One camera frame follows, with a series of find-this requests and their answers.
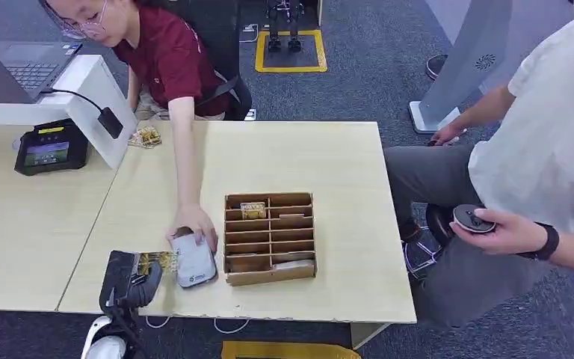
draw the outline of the card reader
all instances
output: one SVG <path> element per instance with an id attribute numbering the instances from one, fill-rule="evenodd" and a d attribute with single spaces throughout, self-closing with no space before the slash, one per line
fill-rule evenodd
<path id="1" fill-rule="evenodd" d="M 26 176 L 87 164 L 89 141 L 71 119 L 44 123 L 21 137 L 14 170 Z"/>
<path id="2" fill-rule="evenodd" d="M 182 288 L 196 286 L 217 275 L 215 258 L 206 239 L 201 238 L 197 243 L 190 228 L 179 228 L 171 245 L 177 254 L 177 283 Z"/>

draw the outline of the laptop keyboard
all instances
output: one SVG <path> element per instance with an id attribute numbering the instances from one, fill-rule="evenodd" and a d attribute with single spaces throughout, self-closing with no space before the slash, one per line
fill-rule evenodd
<path id="1" fill-rule="evenodd" d="M 8 71 L 18 83 L 26 90 L 33 90 L 41 86 L 58 67 L 57 64 L 27 64 L 24 66 L 8 66 Z"/>

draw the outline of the red shirt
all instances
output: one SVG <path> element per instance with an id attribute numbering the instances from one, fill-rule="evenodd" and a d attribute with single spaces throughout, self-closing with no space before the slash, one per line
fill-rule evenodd
<path id="1" fill-rule="evenodd" d="M 169 101 L 180 97 L 194 97 L 198 103 L 202 90 L 214 89 L 223 83 L 215 75 L 194 30 L 177 15 L 161 8 L 140 7 L 138 47 L 133 49 L 122 40 L 113 51 L 148 86 L 152 98 L 162 108 L 168 108 Z M 224 94 L 195 107 L 194 112 L 199 116 L 212 116 L 227 108 L 228 99 Z"/>

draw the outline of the black wristwatch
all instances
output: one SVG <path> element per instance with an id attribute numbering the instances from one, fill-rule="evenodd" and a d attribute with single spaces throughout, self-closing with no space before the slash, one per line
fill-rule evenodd
<path id="1" fill-rule="evenodd" d="M 560 234 L 558 234 L 557 230 L 555 230 L 553 226 L 539 222 L 536 222 L 536 224 L 540 225 L 546 230 L 545 245 L 537 251 L 525 252 L 518 255 L 524 258 L 529 258 L 531 260 L 549 260 L 553 252 L 558 249 L 558 244 L 560 243 Z"/>

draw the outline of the black round device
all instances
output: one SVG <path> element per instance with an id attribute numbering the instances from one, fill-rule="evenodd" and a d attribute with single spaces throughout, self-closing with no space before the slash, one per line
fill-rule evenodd
<path id="1" fill-rule="evenodd" d="M 483 208 L 473 204 L 462 204 L 454 208 L 454 222 L 464 230 L 472 233 L 488 233 L 496 228 L 496 223 L 480 219 L 474 214 L 475 209 Z"/>

